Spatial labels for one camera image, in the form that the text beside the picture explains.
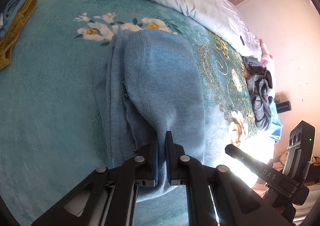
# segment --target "camera lens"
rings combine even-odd
[[[293,138],[292,138],[292,145],[294,145],[294,144],[295,144],[296,139],[297,139],[297,136],[296,136],[296,135],[294,135],[294,136],[293,136]]]

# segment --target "teal blanket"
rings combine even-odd
[[[11,65],[0,71],[0,194],[22,226],[97,165],[111,168],[94,96],[94,64],[108,57],[119,26],[159,29],[190,43],[204,101],[205,165],[218,165],[232,140],[230,127],[243,131],[235,144],[256,133],[240,55],[193,19],[148,0],[38,0]],[[170,193],[178,191],[183,194],[182,188]],[[163,197],[155,199],[163,209],[150,217],[143,210],[152,200],[137,204],[137,225],[187,223],[186,200],[177,207],[174,197]],[[169,208],[172,213],[162,217]]]

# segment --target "yellow flower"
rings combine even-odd
[[[155,23],[148,23],[147,27],[150,29],[159,29],[159,26]]]
[[[224,57],[227,59],[227,60],[230,60],[229,58],[229,54],[228,54],[228,51],[223,51],[223,54],[224,54]]]
[[[243,115],[240,111],[231,112],[232,122],[229,125],[230,141],[236,147],[240,146],[242,140],[248,136],[249,126],[244,122]]]
[[[216,39],[217,43],[215,43],[215,46],[218,50],[222,50],[223,51],[223,54],[225,56],[225,58],[227,60],[230,60],[230,57],[229,57],[229,48],[228,48],[228,43],[221,39],[218,35],[216,35],[215,33],[212,33],[212,35],[214,36],[214,38]]]
[[[241,63],[241,69],[242,69],[242,76],[245,79],[248,79],[250,77],[250,73],[249,73],[248,69],[244,66],[243,63]]]
[[[242,92],[242,85],[241,85],[239,76],[234,69],[231,70],[231,75],[232,75],[233,83],[237,88],[237,91]]]
[[[252,108],[249,108],[249,111],[248,111],[248,120],[249,122],[253,123],[255,121],[255,117],[254,117],[254,113],[253,113],[253,110]]]
[[[96,28],[88,28],[85,30],[85,33],[89,35],[97,35],[100,33],[100,31]]]

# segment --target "blue towel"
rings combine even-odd
[[[272,97],[269,97],[269,106],[271,110],[270,138],[278,143],[281,138],[282,122],[278,116],[277,107]]]
[[[0,40],[3,39],[9,30],[11,23],[17,12],[20,10],[26,0],[9,0],[2,12],[3,26],[0,25]]]
[[[192,48],[168,32],[119,28],[109,49],[108,60],[97,60],[95,74],[108,163],[120,166],[157,139],[158,184],[140,188],[138,201],[159,197],[174,189],[166,178],[166,131],[172,131],[186,153],[204,162],[204,106]]]

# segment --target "bed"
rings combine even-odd
[[[253,186],[257,177],[224,153],[232,126],[243,133],[241,149],[265,163],[273,158],[274,142],[255,126],[240,55],[259,57],[258,39],[227,1],[38,0],[0,72],[0,194],[23,226],[97,165],[121,165],[108,154],[93,82],[96,58],[108,57],[118,28],[159,29],[190,43],[204,103],[205,165],[226,164]],[[123,161],[135,156],[122,148]],[[135,225],[163,224],[188,224],[183,189],[136,204]]]

